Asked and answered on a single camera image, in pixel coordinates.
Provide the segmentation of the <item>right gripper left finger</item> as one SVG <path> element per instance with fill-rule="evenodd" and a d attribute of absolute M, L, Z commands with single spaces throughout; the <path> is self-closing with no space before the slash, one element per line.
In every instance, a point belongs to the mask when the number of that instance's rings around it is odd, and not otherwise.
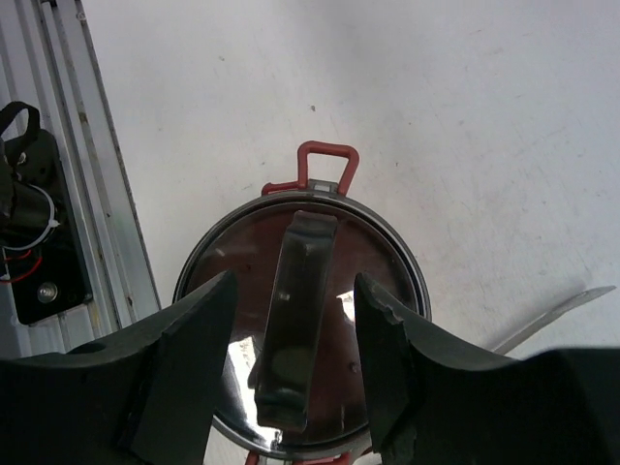
<path fill-rule="evenodd" d="M 222 272 L 66 354 L 1 363 L 5 464 L 200 464 L 233 329 Z"/>

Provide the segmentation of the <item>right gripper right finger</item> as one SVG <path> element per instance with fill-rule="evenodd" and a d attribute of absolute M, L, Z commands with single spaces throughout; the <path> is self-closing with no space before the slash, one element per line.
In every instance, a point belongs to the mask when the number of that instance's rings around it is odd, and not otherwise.
<path fill-rule="evenodd" d="M 372 449 L 386 464 L 615 464 L 619 352 L 526 359 L 470 344 L 355 280 Z"/>

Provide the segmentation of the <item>metal tongs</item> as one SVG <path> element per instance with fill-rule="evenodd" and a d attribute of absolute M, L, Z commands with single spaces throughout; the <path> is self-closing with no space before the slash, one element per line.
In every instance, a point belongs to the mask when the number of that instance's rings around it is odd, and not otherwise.
<path fill-rule="evenodd" d="M 562 316 L 568 312 L 585 305 L 597 298 L 600 298 L 606 294 L 609 294 L 616 290 L 616 286 L 602 286 L 585 290 L 579 294 L 560 302 L 551 309 L 545 310 L 539 316 L 523 325 L 519 329 L 515 330 L 508 337 L 505 337 L 500 342 L 492 344 L 488 351 L 500 356 L 504 356 L 516 347 L 522 345 L 525 341 L 539 333 L 545 327 L 551 325 L 555 321 L 559 320 Z"/>

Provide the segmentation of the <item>grey transparent top lid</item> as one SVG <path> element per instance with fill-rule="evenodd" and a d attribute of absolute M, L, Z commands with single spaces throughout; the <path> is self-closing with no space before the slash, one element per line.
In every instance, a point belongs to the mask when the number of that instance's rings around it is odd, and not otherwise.
<path fill-rule="evenodd" d="M 379 214 L 346 197 L 289 191 L 216 223 L 182 268 L 183 297 L 215 275 L 237 280 L 235 319 L 215 408 L 217 430 L 281 460 L 317 460 L 369 442 L 354 282 L 378 281 L 431 315 L 419 265 Z"/>

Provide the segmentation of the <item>pink lunch bowl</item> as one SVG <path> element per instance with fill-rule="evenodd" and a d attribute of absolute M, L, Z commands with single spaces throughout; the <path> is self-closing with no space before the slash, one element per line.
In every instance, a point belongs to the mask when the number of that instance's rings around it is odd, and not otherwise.
<path fill-rule="evenodd" d="M 267 182 L 263 196 L 319 190 L 346 197 L 359 165 L 359 154 L 347 144 L 317 140 L 303 142 L 296 152 L 296 175 L 286 182 Z"/>

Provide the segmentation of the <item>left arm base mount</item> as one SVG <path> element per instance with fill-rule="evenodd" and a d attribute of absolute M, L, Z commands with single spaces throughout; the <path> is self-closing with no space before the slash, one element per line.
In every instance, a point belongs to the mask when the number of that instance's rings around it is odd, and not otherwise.
<path fill-rule="evenodd" d="M 1 131 L 22 113 L 25 130 L 1 138 L 1 287 L 30 326 L 89 302 L 92 288 L 56 138 L 21 101 L 1 108 Z"/>

